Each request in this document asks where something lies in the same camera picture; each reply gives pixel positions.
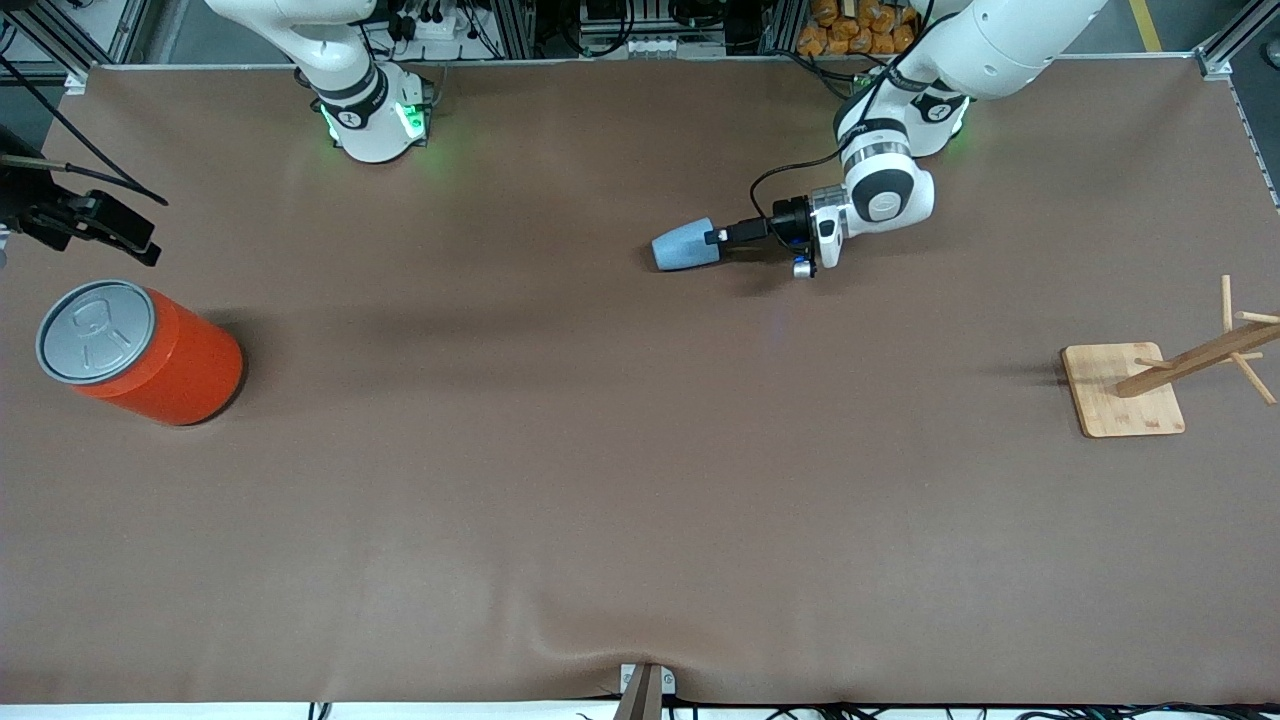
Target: blue object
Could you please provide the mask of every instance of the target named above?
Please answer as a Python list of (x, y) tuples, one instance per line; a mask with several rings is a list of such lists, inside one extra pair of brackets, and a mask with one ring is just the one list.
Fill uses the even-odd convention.
[(653, 241), (653, 259), (659, 270), (684, 270), (719, 260), (719, 245), (707, 245), (704, 236), (716, 229), (703, 218), (663, 233)]

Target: wooden peg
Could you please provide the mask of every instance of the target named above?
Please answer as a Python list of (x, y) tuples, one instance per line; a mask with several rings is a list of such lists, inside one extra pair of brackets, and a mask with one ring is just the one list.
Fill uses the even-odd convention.
[(1247, 352), (1274, 340), (1280, 340), (1280, 324), (1251, 323), (1235, 328), (1170, 359), (1170, 363), (1174, 364), (1172, 368), (1149, 368), (1120, 380), (1115, 386), (1115, 393), (1120, 397), (1137, 397), (1210, 365), (1217, 365), (1219, 361), (1230, 357), (1233, 352)]
[[(1262, 360), (1261, 352), (1239, 352), (1240, 360)], [(1234, 357), (1228, 357), (1226, 360), (1219, 360), (1219, 365), (1235, 365)]]
[(1253, 368), (1251, 368), (1249, 364), (1244, 361), (1244, 357), (1239, 352), (1231, 354), (1231, 361), (1234, 361), (1235, 366), (1239, 368), (1242, 373), (1244, 373), (1244, 379), (1249, 380), (1249, 384), (1253, 386), (1253, 389), (1258, 391), (1258, 395), (1262, 396), (1263, 402), (1266, 402), (1267, 405), (1276, 404), (1276, 396), (1271, 395), (1271, 391), (1267, 389), (1267, 386), (1262, 383), (1262, 378), (1260, 378), (1258, 374), (1253, 372)]
[(1229, 333), (1235, 329), (1231, 315), (1231, 275), (1222, 275), (1222, 332)]
[(1248, 320), (1251, 323), (1266, 323), (1268, 325), (1280, 325), (1280, 315), (1263, 315), (1262, 313), (1245, 313), (1240, 310), (1235, 314), (1240, 320)]

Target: yellow floor line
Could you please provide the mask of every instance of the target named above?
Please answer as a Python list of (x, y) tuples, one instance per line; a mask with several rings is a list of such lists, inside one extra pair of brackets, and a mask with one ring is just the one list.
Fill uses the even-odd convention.
[(1151, 8), (1147, 0), (1129, 0), (1133, 9), (1133, 19), (1138, 23), (1138, 35), (1142, 36), (1142, 46), (1147, 53), (1161, 53), (1165, 49), (1160, 45), (1160, 36), (1156, 35), (1156, 23), (1151, 20)]

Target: wooden base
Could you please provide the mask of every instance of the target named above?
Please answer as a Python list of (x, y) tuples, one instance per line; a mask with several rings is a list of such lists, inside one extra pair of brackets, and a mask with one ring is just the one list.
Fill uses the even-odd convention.
[(1092, 438), (1170, 436), (1187, 429), (1174, 386), (1138, 397), (1115, 393), (1117, 382), (1146, 370), (1137, 360), (1164, 360), (1153, 342), (1073, 345), (1062, 351), (1080, 429)]

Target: robot logo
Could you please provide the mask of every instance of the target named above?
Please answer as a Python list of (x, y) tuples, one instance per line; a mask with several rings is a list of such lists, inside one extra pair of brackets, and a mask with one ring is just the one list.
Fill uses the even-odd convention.
[(342, 123), (343, 127), (356, 129), (362, 124), (362, 118), (360, 117), (358, 113), (352, 113), (351, 110), (343, 110), (338, 113), (338, 122)]

